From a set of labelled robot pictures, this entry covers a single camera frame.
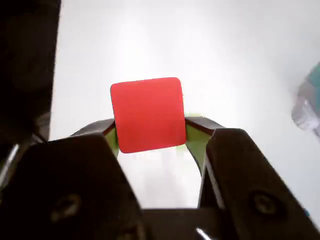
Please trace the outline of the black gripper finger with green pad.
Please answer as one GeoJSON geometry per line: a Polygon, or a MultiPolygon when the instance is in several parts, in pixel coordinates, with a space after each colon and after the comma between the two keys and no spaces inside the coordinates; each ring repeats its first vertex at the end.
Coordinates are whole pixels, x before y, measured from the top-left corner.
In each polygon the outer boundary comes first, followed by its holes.
{"type": "Polygon", "coordinates": [[[113,119],[28,148],[0,204],[3,240],[148,240],[138,200],[107,140],[113,119]]]}
{"type": "Polygon", "coordinates": [[[320,232],[255,142],[240,128],[186,117],[201,172],[198,206],[214,208],[221,240],[317,240],[320,232]]]}

